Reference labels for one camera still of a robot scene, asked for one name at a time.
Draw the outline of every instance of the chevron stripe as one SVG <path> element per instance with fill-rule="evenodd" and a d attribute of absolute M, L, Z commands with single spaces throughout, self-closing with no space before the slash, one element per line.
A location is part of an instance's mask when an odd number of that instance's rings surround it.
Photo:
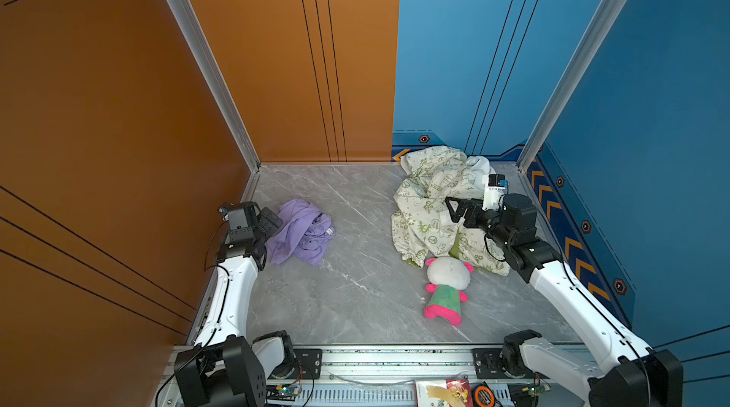
<path fill-rule="evenodd" d="M 537 189 L 540 191 L 540 193 L 537 194 L 537 200 L 542 204 L 543 203 L 543 192 L 552 192 L 552 189 L 548 187 L 547 185 L 541 185 L 537 187 Z"/>
<path fill-rule="evenodd" d="M 603 296 L 604 298 L 606 298 L 606 301 L 611 301 L 611 298 L 608 297 L 608 293 L 601 290 L 597 286 L 591 284 L 590 282 L 589 282 L 589 292 Z"/>
<path fill-rule="evenodd" d="M 565 238 L 565 257 L 570 260 L 570 247 L 577 247 L 581 250 L 585 250 L 583 245 L 575 239 Z"/>
<path fill-rule="evenodd" d="M 393 156 L 393 160 L 396 160 L 397 162 L 401 161 L 401 156 L 406 155 L 409 151 L 410 149 L 401 150 L 395 156 Z"/>
<path fill-rule="evenodd" d="M 578 277 L 578 280 L 580 280 L 580 268 L 588 269 L 593 274 L 596 273 L 596 268 L 589 265 L 588 263 L 586 263 L 583 260 L 576 259 L 575 260 L 575 276 Z"/>
<path fill-rule="evenodd" d="M 543 176 L 544 177 L 544 175 L 545 175 L 545 173 L 543 173 L 542 171 L 535 170 L 535 171 L 532 172 L 532 188 L 533 189 L 535 188 L 535 176 Z"/>
<path fill-rule="evenodd" d="M 547 201 L 547 219 L 548 219 L 548 220 L 550 220 L 550 210 L 551 210 L 552 208 L 558 208 L 558 209 L 562 209 L 563 207 L 562 207 L 562 206 L 560 205 L 560 203 L 556 203 L 556 202 L 554 202 L 554 201 L 550 201 L 550 200 L 548 200 L 548 201 Z"/>

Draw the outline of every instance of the black mounting plate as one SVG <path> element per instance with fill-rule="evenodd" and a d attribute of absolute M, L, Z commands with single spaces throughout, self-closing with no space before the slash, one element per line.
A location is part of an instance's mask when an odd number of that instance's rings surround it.
<path fill-rule="evenodd" d="M 500 348 L 473 348 L 471 350 L 471 356 L 474 357 L 474 370 L 477 372 L 478 378 L 532 378 L 531 371 L 516 377 L 506 372 L 500 354 Z"/>
<path fill-rule="evenodd" d="M 294 354 L 302 365 L 302 378 L 318 380 L 322 371 L 322 349 L 295 348 Z"/>

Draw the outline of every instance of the metal corner post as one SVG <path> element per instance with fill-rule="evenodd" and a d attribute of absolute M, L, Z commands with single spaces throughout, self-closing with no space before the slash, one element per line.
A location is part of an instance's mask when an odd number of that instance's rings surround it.
<path fill-rule="evenodd" d="M 213 51 L 205 38 L 190 0 L 167 0 L 167 4 L 178 21 L 180 30 L 187 41 L 187 46 L 190 47 L 190 51 L 195 56 L 198 67 L 200 67 L 210 92 L 213 94 L 215 102 L 218 104 L 218 108 L 231 130 L 233 139 L 236 140 L 236 144 L 241 150 L 251 175 L 254 176 L 259 171 L 259 156 L 253 148 L 251 138 L 243 125 L 241 114 L 236 108 L 231 92 L 225 83 L 221 69 L 215 61 Z"/>
<path fill-rule="evenodd" d="M 550 130 L 552 130 L 552 126 L 558 120 L 558 117 L 560 117 L 560 113 L 570 100 L 570 96 L 578 86 L 583 74 L 586 73 L 586 69 L 588 69 L 598 48 L 601 47 L 603 40 L 606 38 L 609 30 L 611 30 L 618 14 L 624 8 L 626 1 L 601 0 L 593 18 L 590 20 L 588 28 L 583 33 L 582 38 L 580 38 L 578 47 L 573 52 L 568 66 L 563 71 L 560 81 L 558 81 L 550 99 L 547 101 L 543 113 L 532 129 L 525 148 L 517 159 L 517 166 L 520 171 L 524 172 L 527 170 L 535 155 L 537 155 L 537 151 L 543 146 Z"/>

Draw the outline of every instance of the orange wall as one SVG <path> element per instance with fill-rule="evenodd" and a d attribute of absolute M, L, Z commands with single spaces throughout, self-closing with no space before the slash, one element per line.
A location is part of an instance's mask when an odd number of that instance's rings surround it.
<path fill-rule="evenodd" d="M 389 160 L 398 0 L 190 0 L 261 161 Z"/>
<path fill-rule="evenodd" d="M 165 0 L 5 1 L 0 405 L 148 405 L 248 170 Z"/>

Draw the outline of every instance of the purple cloth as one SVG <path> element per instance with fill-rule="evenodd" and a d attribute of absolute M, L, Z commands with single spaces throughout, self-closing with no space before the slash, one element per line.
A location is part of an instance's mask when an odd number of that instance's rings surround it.
<path fill-rule="evenodd" d="M 315 205 L 300 198 L 282 204 L 277 212 L 284 221 L 279 231 L 267 241 L 269 259 L 275 265 L 292 255 L 318 266 L 334 237 L 332 219 Z"/>

